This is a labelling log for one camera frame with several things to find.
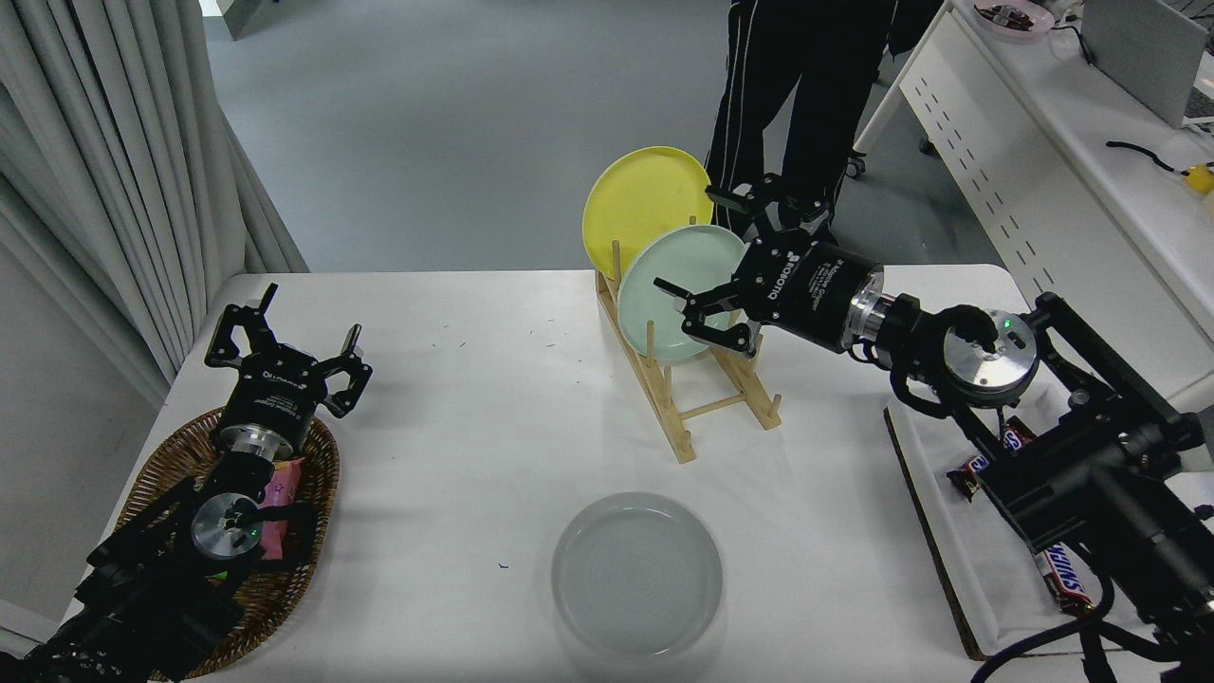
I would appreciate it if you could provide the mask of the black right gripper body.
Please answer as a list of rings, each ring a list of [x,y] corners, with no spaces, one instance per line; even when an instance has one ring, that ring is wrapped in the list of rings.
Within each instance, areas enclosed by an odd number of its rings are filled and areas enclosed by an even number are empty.
[[[755,239],[734,281],[749,320],[844,353],[861,336],[861,311],[883,294],[883,264],[826,241],[775,247]]]

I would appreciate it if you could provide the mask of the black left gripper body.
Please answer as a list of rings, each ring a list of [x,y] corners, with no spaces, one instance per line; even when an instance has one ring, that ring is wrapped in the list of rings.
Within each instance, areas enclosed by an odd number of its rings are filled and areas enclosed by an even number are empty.
[[[212,355],[212,366],[234,368],[236,388],[212,428],[212,444],[233,445],[240,432],[273,433],[287,445],[301,445],[316,408],[328,394],[316,372],[318,360],[301,351],[263,351],[237,358]]]

